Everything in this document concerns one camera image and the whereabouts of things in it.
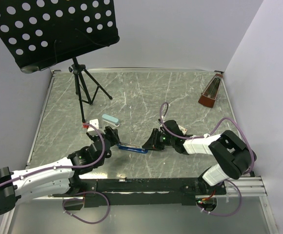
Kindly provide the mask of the blue black stapler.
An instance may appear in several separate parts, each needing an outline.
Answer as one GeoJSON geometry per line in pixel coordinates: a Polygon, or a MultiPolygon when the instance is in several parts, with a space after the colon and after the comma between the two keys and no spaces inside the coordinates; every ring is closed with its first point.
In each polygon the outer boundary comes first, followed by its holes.
{"type": "Polygon", "coordinates": [[[140,154],[148,153],[148,150],[144,149],[140,145],[127,144],[127,143],[121,143],[120,142],[119,144],[117,144],[117,147],[121,150],[131,151],[131,152],[140,153],[140,154]]]}

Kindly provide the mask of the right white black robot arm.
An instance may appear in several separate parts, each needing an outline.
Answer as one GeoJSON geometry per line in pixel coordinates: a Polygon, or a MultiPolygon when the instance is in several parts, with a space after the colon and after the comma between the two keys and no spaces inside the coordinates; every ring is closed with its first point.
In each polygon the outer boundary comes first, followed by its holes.
{"type": "Polygon", "coordinates": [[[198,182],[203,194],[211,193],[216,185],[226,179],[239,179],[257,159],[256,154],[251,153],[246,143],[231,130],[213,136],[205,134],[201,138],[186,132],[175,120],[165,121],[152,130],[142,148],[162,151],[165,146],[171,146],[183,155],[212,155],[217,164],[204,171],[198,182]]]}

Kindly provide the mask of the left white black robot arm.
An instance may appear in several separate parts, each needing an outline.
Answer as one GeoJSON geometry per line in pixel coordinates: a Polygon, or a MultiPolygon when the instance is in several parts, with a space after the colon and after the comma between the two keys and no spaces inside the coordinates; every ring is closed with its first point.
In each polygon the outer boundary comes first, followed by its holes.
{"type": "Polygon", "coordinates": [[[18,171],[0,168],[0,215],[38,197],[78,195],[82,189],[80,176],[102,166],[112,155],[111,147],[120,142],[118,130],[109,126],[94,132],[87,133],[92,140],[89,146],[55,162],[18,171]]]}

